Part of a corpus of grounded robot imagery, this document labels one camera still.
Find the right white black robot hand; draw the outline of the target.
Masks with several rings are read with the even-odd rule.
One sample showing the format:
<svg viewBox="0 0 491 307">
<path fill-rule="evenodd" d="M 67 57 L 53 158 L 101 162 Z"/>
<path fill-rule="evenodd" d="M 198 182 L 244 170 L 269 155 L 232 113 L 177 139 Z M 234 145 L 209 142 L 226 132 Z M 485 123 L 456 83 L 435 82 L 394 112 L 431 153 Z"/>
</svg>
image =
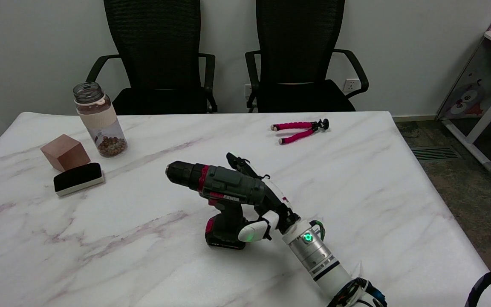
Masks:
<svg viewBox="0 0 491 307">
<path fill-rule="evenodd" d="M 247 159 L 230 152 L 226 154 L 226 159 L 232 169 L 260 179 L 266 185 L 263 201 L 253 205 L 259 217 L 255 221 L 248 221 L 241 227 L 237 235 L 239 241 L 251 243 L 264 239 L 271 240 L 274 231 L 277 230 L 284 234 L 290 226 L 300 220 L 300 216 L 292 211 L 288 198 L 270 180 L 270 175 L 259 175 Z"/>
</svg>

